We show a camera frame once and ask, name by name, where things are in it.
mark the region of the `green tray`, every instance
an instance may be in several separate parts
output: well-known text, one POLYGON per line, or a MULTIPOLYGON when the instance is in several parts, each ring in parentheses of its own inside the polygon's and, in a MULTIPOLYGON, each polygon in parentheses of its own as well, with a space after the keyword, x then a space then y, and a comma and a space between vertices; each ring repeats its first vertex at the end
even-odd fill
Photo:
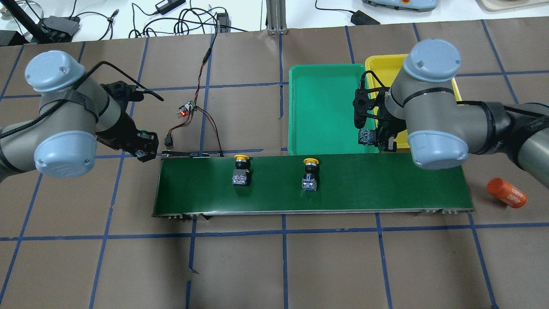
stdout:
POLYGON ((318 191, 301 189, 306 156, 253 157, 248 187, 233 158, 163 159, 153 216, 473 209, 461 167, 417 168, 409 153, 323 154, 318 191))
MULTIPOLYGON (((358 145, 352 100, 362 64, 295 65, 290 69, 288 152, 290 155, 377 153, 358 145)), ((365 128, 375 129, 373 119, 365 128)))

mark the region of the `robotic arm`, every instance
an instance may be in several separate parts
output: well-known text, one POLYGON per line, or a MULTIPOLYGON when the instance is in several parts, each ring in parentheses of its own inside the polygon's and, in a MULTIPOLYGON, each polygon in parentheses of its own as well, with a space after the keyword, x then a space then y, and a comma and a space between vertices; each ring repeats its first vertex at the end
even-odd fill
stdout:
POLYGON ((518 167, 549 187, 549 105, 456 102, 451 79, 461 65, 457 48, 441 39, 418 43, 405 58, 391 88, 366 89, 364 77, 355 92, 355 127, 367 118, 375 130, 360 130, 359 143, 396 151, 394 138, 408 129, 414 164, 423 169, 452 168, 469 153, 504 152, 518 167), (375 99, 368 94, 377 92, 375 99), (373 115, 374 107, 378 112, 373 115))
POLYGON ((29 62, 25 79, 42 95, 40 116, 0 128, 0 182, 34 169, 59 178, 84 175, 93 168, 96 138, 141 162, 156 157, 156 133, 138 130, 125 110, 128 101, 141 101, 144 93, 164 99, 121 81, 99 85, 89 75, 101 64, 85 73, 62 51, 29 62))

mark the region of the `light blue joint cap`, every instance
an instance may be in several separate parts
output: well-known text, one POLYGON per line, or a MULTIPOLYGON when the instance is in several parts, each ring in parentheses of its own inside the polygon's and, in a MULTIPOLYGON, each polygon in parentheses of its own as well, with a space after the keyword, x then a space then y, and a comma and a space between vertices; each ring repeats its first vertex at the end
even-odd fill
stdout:
POLYGON ((450 42, 430 38, 417 43, 404 59, 404 70, 413 78, 425 82, 445 82, 456 76, 461 55, 450 42))
POLYGON ((36 169, 56 178, 78 177, 93 168, 96 138, 84 131, 65 131, 45 139, 35 150, 36 169))
POLYGON ((85 72, 84 66, 62 51, 34 57, 25 69, 25 79, 38 92, 52 92, 70 86, 85 72))
POLYGON ((469 147, 459 137, 441 131, 416 131, 408 136, 415 165, 422 169, 460 166, 469 156, 469 147))

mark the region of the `orange can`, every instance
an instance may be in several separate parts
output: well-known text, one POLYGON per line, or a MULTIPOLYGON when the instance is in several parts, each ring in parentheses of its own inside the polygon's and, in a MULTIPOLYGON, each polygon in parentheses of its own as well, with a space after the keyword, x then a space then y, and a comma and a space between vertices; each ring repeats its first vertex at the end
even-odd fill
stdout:
POLYGON ((521 208, 528 200, 524 192, 501 178, 490 180, 486 189, 498 200, 513 208, 521 208))

